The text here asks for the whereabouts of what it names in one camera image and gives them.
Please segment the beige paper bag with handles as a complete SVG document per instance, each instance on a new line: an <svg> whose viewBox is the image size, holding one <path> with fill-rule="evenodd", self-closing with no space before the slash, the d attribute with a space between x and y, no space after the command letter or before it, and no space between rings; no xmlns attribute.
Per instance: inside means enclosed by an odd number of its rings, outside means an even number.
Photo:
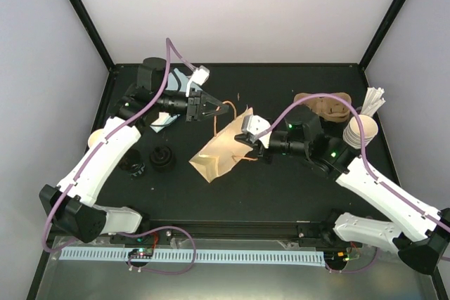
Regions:
<svg viewBox="0 0 450 300"><path fill-rule="evenodd" d="M233 108L233 120L222 130L217 129L217 118L214 118L213 137L203 146L190 160L189 163L208 182L227 174L240 161L256 162L256 157L250 157L252 148L248 145L237 142L234 137L241 133L241 125L245 117L253 113L251 107L240 115L231 101Z"/></svg>

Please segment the brown cardboard cup carrier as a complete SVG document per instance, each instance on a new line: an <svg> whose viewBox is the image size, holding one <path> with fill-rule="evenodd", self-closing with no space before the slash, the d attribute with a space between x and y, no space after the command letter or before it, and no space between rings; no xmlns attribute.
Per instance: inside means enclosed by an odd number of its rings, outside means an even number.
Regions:
<svg viewBox="0 0 450 300"><path fill-rule="evenodd" d="M310 96L310 93L298 93L295 95L293 102L296 102L304 97ZM349 94L339 92L332 93L332 95L341 98L348 104L352 104L352 98ZM322 117L328 122L342 123L349 119L349 108L340 101L328 97L310 98L303 102L312 112Z"/></svg>

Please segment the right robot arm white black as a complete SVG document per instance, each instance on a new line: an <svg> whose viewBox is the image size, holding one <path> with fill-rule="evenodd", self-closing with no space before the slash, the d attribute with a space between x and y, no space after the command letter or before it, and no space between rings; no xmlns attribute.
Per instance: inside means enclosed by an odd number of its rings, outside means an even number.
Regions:
<svg viewBox="0 0 450 300"><path fill-rule="evenodd" d="M344 212L319 229L328 246L339 242L359 242L396 254L409 268L431 275L449 245L449 210L438 210L407 193L378 173L341 138L326 134L317 114L307 106L297 106L285 118L284 130L269 128L258 115L244 117L239 143L271 161L274 155L299 157L315 174L335 181L384 214L388 220L361 218Z"/></svg>

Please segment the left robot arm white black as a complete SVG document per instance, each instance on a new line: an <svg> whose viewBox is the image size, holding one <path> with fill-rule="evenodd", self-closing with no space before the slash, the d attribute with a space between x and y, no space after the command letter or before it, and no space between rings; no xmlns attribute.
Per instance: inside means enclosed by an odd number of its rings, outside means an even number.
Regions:
<svg viewBox="0 0 450 300"><path fill-rule="evenodd" d="M126 233L135 243L150 237L151 226L141 213L129 207L101 207L96 200L113 169L159 113L183 115L192 122L227 112L225 104L201 89L210 71L205 66L191 70L185 83L169 89L169 78L176 74L169 61L146 58L139 65L136 81L118 100L83 158L56 186L41 189L39 199L47 215L44 239L51 226L85 243L104 234Z"/></svg>

